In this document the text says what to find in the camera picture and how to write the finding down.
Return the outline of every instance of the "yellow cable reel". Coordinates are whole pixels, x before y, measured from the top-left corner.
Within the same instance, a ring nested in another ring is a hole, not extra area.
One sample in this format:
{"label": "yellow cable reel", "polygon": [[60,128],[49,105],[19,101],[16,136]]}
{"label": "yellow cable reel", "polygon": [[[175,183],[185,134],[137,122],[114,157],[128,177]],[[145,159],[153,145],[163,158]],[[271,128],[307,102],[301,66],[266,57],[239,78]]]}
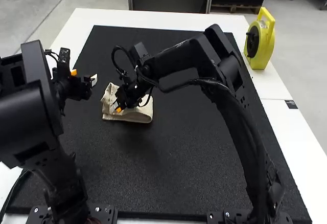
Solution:
{"label": "yellow cable reel", "polygon": [[264,70],[275,46],[275,19],[264,7],[261,7],[256,21],[246,33],[244,54],[252,69]]}

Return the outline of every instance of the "concrete floor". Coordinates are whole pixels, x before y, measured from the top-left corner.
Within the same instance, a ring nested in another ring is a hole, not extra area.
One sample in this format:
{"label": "concrete floor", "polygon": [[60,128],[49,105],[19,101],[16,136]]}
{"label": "concrete floor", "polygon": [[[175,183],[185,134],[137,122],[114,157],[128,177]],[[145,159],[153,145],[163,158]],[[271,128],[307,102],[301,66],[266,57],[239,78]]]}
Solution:
{"label": "concrete floor", "polygon": [[[265,0],[276,19],[271,61],[327,153],[327,11],[319,0]],[[127,0],[0,0],[0,56],[14,54],[27,40],[48,48],[73,10],[128,9]],[[256,15],[244,14],[249,23]]]}

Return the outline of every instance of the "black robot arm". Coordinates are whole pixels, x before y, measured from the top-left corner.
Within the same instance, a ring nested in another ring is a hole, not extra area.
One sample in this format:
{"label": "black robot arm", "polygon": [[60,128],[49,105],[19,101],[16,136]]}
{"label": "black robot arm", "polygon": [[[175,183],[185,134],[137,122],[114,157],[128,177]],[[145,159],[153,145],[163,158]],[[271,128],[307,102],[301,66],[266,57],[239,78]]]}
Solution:
{"label": "black robot arm", "polygon": [[[131,80],[115,62],[117,50],[123,50],[129,57],[137,74],[135,80]],[[145,93],[154,86],[164,93],[187,85],[201,86],[204,94],[222,114],[240,157],[246,190],[253,205],[246,221],[259,224],[280,222],[278,210],[285,190],[246,110],[241,60],[218,25],[153,57],[149,56],[142,43],[129,51],[115,47],[112,60],[124,80],[115,94],[113,108],[116,112],[138,106]],[[190,68],[196,68],[198,79],[172,87],[160,85],[160,78]]]}
{"label": "black robot arm", "polygon": [[21,45],[21,54],[0,59],[0,161],[38,175],[46,184],[49,221],[85,223],[84,181],[59,142],[61,114],[67,98],[91,95],[92,78],[81,80],[69,69],[69,50],[61,49],[51,79],[40,41]]}

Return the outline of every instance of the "mounting plate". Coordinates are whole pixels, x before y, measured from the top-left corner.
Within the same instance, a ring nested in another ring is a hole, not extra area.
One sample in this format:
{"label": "mounting plate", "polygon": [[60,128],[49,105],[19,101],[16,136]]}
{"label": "mounting plate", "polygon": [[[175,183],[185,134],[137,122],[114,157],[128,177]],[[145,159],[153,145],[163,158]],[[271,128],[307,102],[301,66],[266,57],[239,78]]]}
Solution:
{"label": "mounting plate", "polygon": [[[244,224],[250,212],[250,210],[240,209],[224,209],[222,212],[208,212],[207,224]],[[293,221],[288,214],[279,212],[279,218],[274,223],[293,224]]]}
{"label": "mounting plate", "polygon": [[[118,210],[111,205],[88,203],[89,218],[96,218],[101,224],[117,224]],[[34,206],[26,224],[52,223],[52,211],[47,206]]]}

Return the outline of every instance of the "beige cloth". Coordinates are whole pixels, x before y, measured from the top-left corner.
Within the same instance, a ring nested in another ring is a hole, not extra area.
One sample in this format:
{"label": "beige cloth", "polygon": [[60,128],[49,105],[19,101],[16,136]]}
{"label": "beige cloth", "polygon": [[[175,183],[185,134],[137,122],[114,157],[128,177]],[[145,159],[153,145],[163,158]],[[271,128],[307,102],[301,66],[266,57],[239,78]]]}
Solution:
{"label": "beige cloth", "polygon": [[[116,100],[115,93],[119,87],[113,83],[109,83],[101,99],[102,102],[102,119],[103,120],[120,120],[135,123],[150,123],[153,117],[153,99],[150,97],[149,103],[144,107],[135,107],[133,109],[125,109],[120,113],[115,110],[111,113],[110,107]],[[144,105],[148,99],[148,95],[142,98],[140,106]]]}

